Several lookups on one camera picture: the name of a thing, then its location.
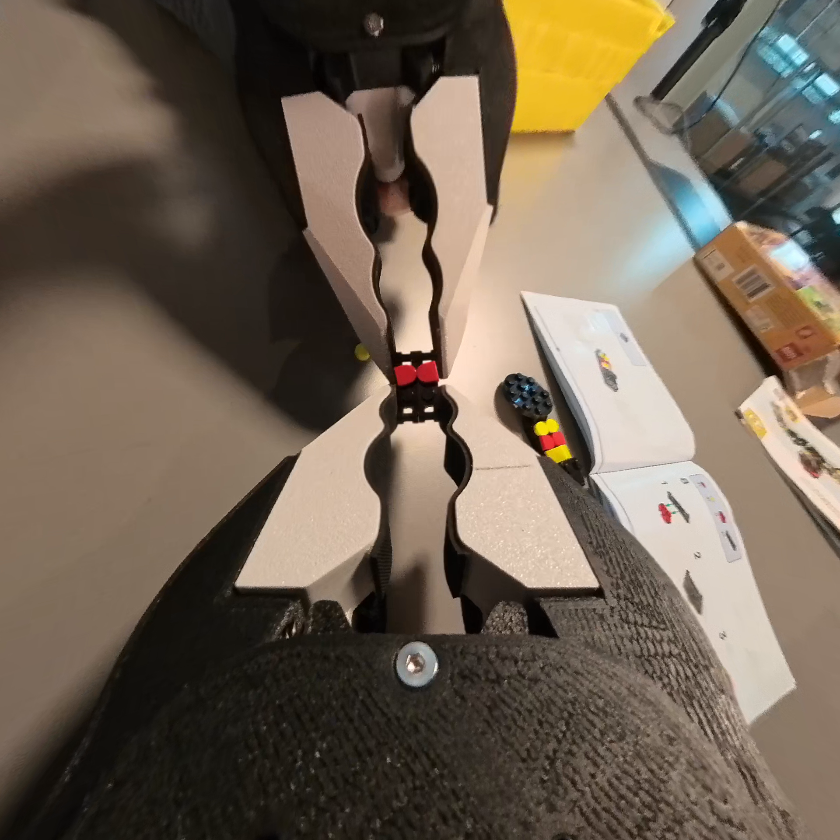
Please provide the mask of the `orange cardboard box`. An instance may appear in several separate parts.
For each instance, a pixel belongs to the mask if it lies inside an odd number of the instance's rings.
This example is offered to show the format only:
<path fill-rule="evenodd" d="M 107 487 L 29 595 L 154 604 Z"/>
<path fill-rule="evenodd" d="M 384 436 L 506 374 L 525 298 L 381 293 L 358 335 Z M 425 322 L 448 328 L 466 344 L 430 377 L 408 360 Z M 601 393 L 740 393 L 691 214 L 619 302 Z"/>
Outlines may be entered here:
<path fill-rule="evenodd" d="M 737 222 L 694 261 L 780 370 L 838 351 L 838 289 L 792 238 Z"/>

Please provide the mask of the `black lego plate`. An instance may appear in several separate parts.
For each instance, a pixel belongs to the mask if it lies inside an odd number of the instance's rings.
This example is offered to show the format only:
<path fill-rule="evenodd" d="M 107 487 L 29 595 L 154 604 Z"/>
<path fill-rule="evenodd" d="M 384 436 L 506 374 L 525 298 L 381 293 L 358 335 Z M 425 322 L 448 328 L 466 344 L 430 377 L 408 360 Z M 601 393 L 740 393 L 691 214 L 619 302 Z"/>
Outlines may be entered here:
<path fill-rule="evenodd" d="M 419 364 L 430 360 L 437 363 L 436 358 L 431 352 L 413 351 L 411 353 L 395 353 L 393 367 L 403 363 L 410 363 L 417 367 Z M 439 383 L 440 375 L 439 382 L 436 385 L 423 385 L 416 381 L 413 385 L 399 388 L 395 384 L 396 422 L 398 424 L 420 424 L 430 419 L 435 420 Z"/>

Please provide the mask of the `black yellow red lego model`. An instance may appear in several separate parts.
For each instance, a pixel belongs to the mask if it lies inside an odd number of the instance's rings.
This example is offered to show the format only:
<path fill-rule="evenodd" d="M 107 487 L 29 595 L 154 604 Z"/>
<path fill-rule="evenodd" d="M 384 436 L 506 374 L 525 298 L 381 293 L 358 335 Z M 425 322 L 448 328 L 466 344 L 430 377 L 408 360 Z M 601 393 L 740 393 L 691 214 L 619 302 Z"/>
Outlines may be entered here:
<path fill-rule="evenodd" d="M 585 487 L 581 465 L 553 417 L 549 391 L 531 376 L 512 373 L 500 384 L 500 392 L 518 415 L 526 438 L 537 453 L 561 466 L 574 481 Z"/>

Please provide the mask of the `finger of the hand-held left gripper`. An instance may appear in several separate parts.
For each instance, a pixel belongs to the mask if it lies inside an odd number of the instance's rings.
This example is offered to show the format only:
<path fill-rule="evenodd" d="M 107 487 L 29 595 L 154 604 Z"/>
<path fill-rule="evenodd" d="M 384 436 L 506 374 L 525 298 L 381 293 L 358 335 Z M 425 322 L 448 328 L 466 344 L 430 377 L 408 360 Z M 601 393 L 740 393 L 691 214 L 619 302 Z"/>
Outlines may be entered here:
<path fill-rule="evenodd" d="M 492 215 L 478 76 L 438 78 L 411 114 L 410 141 L 432 205 L 423 262 L 433 281 L 429 324 L 445 380 L 465 335 Z"/>
<path fill-rule="evenodd" d="M 360 210 L 370 163 L 362 120 L 320 91 L 284 97 L 281 107 L 306 218 L 304 238 L 358 340 L 382 373 L 393 373 L 382 261 Z"/>

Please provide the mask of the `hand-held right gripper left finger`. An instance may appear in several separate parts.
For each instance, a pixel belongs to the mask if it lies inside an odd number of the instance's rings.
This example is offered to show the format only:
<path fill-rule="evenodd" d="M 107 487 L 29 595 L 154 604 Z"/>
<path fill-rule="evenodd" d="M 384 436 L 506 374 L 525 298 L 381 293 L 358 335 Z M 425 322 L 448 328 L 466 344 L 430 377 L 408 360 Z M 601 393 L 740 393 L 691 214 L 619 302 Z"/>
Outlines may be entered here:
<path fill-rule="evenodd" d="M 305 446 L 235 580 L 238 592 L 300 595 L 309 603 L 362 603 L 382 588 L 374 554 L 383 505 L 366 467 L 388 437 L 386 385 Z"/>

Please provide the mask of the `black stand pole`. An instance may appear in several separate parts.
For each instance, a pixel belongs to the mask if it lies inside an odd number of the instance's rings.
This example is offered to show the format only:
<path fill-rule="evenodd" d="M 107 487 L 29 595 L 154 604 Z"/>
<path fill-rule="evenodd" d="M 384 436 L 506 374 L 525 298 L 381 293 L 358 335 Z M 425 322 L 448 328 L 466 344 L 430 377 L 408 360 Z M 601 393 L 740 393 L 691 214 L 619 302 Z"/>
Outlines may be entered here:
<path fill-rule="evenodd" d="M 636 109 L 663 135 L 673 135 L 683 120 L 682 108 L 669 102 L 670 93 L 715 40 L 732 25 L 745 4 L 745 1 L 714 2 L 700 21 L 699 34 L 692 39 L 657 85 L 646 96 L 637 96 L 633 100 Z"/>

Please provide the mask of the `yellow plastic bin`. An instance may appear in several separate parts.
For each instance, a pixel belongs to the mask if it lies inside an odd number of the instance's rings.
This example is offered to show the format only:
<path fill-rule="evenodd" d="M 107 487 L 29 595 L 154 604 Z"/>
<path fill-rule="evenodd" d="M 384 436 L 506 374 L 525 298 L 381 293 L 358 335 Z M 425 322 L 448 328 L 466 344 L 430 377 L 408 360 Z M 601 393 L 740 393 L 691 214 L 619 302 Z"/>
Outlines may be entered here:
<path fill-rule="evenodd" d="M 571 133 L 675 24 L 656 1 L 505 1 L 517 63 L 513 134 Z"/>

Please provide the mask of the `white instruction booklet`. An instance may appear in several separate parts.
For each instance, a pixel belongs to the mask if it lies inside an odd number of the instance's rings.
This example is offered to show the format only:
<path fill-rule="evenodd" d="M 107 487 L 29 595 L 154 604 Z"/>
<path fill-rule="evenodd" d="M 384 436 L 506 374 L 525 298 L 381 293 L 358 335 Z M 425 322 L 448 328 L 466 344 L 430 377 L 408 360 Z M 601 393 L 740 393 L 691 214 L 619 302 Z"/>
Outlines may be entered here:
<path fill-rule="evenodd" d="M 732 507 L 617 307 L 521 293 L 583 433 L 595 498 L 689 604 L 749 724 L 795 690 Z"/>

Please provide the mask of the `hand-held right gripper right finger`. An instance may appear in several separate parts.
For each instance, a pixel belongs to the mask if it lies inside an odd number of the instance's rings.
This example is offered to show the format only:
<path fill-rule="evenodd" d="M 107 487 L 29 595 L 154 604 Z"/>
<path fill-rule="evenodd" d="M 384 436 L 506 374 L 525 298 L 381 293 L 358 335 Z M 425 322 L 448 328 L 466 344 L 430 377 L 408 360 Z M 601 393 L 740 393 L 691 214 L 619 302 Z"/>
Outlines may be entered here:
<path fill-rule="evenodd" d="M 591 594 L 599 582 L 543 457 L 451 385 L 438 392 L 452 594 Z"/>

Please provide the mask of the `small white yellow leaflet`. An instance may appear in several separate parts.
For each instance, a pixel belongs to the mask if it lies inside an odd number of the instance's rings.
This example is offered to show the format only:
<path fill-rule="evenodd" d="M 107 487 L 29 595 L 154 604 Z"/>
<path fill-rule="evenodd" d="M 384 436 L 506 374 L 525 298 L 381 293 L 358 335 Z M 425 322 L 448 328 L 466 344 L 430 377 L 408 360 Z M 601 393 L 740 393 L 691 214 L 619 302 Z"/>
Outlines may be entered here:
<path fill-rule="evenodd" d="M 823 531 L 839 535 L 839 449 L 799 409 L 776 376 L 740 405 L 738 418 Z"/>

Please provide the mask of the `person's left hand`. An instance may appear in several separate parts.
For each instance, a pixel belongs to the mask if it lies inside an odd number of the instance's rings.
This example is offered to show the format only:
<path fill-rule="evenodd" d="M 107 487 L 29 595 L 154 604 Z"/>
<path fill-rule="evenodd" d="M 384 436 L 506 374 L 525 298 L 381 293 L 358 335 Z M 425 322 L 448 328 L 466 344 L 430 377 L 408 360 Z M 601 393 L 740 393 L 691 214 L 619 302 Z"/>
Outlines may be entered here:
<path fill-rule="evenodd" d="M 388 217 L 412 214 L 420 218 L 413 206 L 411 186 L 403 175 L 391 182 L 378 182 L 376 194 L 381 214 Z"/>

